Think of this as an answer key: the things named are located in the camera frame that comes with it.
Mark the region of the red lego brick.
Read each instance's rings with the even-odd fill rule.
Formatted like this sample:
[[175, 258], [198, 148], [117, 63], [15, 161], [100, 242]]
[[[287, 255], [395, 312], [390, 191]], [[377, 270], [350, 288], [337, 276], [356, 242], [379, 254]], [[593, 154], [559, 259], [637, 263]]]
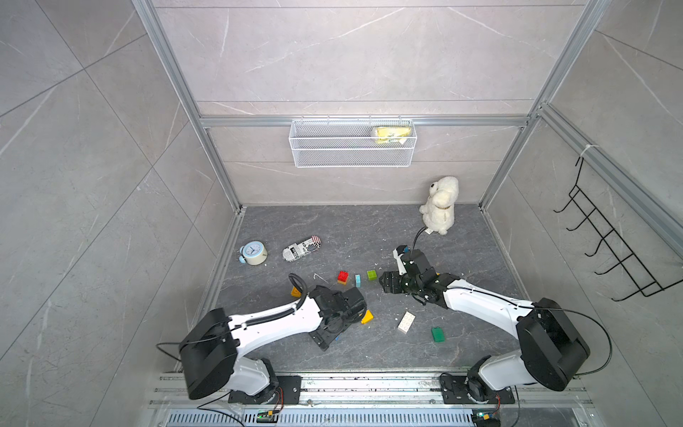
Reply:
[[337, 282], [346, 285], [349, 279], [349, 274], [348, 272], [339, 272], [338, 277], [337, 277]]

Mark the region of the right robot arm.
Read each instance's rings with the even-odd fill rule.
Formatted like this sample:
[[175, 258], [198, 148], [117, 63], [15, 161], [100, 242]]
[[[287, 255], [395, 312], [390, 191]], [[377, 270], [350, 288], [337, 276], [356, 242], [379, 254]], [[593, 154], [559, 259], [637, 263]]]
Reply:
[[459, 311], [498, 327], [518, 341], [517, 350], [485, 356], [464, 379], [470, 400], [485, 404], [500, 391], [540, 384], [564, 391], [583, 376], [592, 354], [587, 341], [569, 318], [572, 311], [555, 301], [537, 302], [499, 295], [449, 273], [438, 273], [415, 246], [401, 245], [392, 253], [397, 270], [379, 279], [386, 294], [411, 295], [420, 304]]

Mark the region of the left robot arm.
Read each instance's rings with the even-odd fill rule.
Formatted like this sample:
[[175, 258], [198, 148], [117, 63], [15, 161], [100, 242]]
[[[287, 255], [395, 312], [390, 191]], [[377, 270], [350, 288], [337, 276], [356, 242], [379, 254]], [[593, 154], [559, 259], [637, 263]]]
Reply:
[[174, 356], [157, 343], [156, 348], [182, 367], [191, 400], [227, 390], [231, 403], [263, 404], [284, 398], [280, 382], [268, 359], [248, 354], [289, 336], [308, 334], [320, 350], [327, 350], [339, 334], [361, 322], [367, 303], [359, 289], [334, 291], [326, 286], [310, 289], [300, 276], [288, 279], [301, 294], [294, 302], [251, 314], [227, 315], [222, 308], [209, 311], [186, 337], [175, 343]]

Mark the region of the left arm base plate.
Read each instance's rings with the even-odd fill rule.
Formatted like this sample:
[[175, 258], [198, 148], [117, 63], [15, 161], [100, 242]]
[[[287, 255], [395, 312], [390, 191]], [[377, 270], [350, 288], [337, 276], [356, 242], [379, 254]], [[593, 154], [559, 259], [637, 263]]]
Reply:
[[277, 380], [254, 396], [243, 391], [232, 391], [229, 403], [245, 405], [297, 405], [302, 392], [302, 377], [300, 375], [278, 375]]

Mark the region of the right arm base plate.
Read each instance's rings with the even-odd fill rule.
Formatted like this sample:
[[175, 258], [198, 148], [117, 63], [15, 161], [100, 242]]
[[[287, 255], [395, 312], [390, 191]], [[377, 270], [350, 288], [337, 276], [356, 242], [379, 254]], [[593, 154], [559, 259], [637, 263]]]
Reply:
[[439, 387], [445, 404], [514, 404], [515, 395], [509, 389], [493, 391], [482, 382], [467, 375], [442, 373]]

